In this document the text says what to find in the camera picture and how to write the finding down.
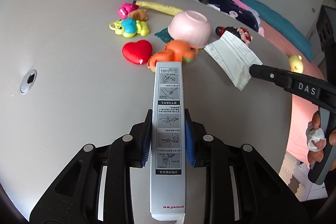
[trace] yellow banana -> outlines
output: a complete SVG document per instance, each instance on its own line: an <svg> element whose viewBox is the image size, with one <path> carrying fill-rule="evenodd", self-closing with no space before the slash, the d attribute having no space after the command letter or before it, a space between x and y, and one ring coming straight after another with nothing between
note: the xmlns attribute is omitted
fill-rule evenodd
<svg viewBox="0 0 336 224"><path fill-rule="evenodd" d="M148 9L153 9L171 16L175 16L177 13L182 12L182 9L165 5L162 3L157 2L150 2L150 1L141 1L141 0L134 0L133 4L138 5L139 7L145 7Z"/></svg>

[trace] yellow and blue toy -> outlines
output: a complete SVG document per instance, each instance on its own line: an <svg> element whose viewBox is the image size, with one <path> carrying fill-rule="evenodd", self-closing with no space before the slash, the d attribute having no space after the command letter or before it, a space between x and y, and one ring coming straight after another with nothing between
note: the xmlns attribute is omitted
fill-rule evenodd
<svg viewBox="0 0 336 224"><path fill-rule="evenodd" d="M140 34L142 37L149 35L149 28L146 22L140 20L134 20L133 18L126 18L124 20L117 20L111 22L110 29L115 31L118 35L131 38L136 34Z"/></svg>

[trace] gray handle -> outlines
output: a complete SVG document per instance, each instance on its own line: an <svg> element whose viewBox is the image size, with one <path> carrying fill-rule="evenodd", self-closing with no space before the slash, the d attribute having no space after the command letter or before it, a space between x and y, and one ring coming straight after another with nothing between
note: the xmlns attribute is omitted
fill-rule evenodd
<svg viewBox="0 0 336 224"><path fill-rule="evenodd" d="M336 158L336 145L334 146L329 143L329 135L336 128L336 115L323 108L319 108L319 113L321 117L321 128L324 131L327 144L323 149L324 157L322 161L310 166L311 170L308 173L308 178L311 182L321 185Z"/></svg>

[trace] pink bowl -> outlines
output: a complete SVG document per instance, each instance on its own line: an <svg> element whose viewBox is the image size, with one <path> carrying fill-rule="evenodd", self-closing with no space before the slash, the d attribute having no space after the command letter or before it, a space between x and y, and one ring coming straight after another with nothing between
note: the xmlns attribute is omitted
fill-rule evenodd
<svg viewBox="0 0 336 224"><path fill-rule="evenodd" d="M211 26L205 16L196 11L182 11L174 16L168 26L168 33L173 39L181 39L204 48L211 34Z"/></svg>

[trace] lined paper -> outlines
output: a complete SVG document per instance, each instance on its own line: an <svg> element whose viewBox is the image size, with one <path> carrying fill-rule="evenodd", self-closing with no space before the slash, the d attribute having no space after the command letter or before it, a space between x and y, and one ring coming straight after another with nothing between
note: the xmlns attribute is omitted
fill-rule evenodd
<svg viewBox="0 0 336 224"><path fill-rule="evenodd" d="M240 90L251 78L250 66L263 64L253 51L228 31L225 31L219 40L212 42L204 49Z"/></svg>

